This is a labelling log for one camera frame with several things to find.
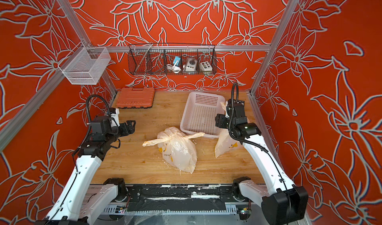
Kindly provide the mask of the banana print plastic bag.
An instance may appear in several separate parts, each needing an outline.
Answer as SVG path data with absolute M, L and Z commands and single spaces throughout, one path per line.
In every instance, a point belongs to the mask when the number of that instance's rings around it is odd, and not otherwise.
M 243 145 L 230 137 L 228 129 L 222 128 L 214 149 L 215 157 L 218 158 L 227 152 L 234 151 L 239 148 L 243 148 Z

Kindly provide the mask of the plain translucent plastic bag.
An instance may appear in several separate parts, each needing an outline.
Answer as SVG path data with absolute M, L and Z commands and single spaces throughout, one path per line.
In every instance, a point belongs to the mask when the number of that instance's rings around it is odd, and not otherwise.
M 157 145 L 165 162 L 181 171 L 192 174 L 197 163 L 196 145 L 192 139 L 204 135 L 203 132 L 186 135 L 176 127 L 169 127 L 158 133 L 156 139 L 145 141 L 142 146 Z

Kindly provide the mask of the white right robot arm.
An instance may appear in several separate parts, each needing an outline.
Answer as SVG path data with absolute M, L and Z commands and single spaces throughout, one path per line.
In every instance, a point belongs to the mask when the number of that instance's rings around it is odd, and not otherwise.
M 266 185 L 258 186 L 249 177 L 235 179 L 232 196 L 259 206 L 270 225 L 288 225 L 302 220 L 308 204 L 308 192 L 298 187 L 283 171 L 269 152 L 262 132 L 245 115 L 244 101 L 229 99 L 221 104 L 224 114 L 217 114 L 215 125 L 226 129 L 230 138 L 249 152 Z

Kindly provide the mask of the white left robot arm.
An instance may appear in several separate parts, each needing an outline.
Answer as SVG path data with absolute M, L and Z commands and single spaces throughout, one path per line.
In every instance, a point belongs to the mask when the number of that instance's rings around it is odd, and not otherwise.
M 133 134 L 136 122 L 124 123 L 111 116 L 101 116 L 90 123 L 91 134 L 80 147 L 74 170 L 57 202 L 37 225 L 92 225 L 113 200 L 129 199 L 124 179 L 109 178 L 86 205 L 83 200 L 96 171 L 103 162 L 112 143 L 120 137 Z

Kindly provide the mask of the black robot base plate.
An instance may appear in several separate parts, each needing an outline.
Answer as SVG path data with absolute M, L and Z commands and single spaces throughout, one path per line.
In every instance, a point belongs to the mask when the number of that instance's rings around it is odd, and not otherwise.
M 112 201 L 102 215 L 237 215 L 254 202 L 236 199 L 230 184 L 128 184 L 128 198 Z

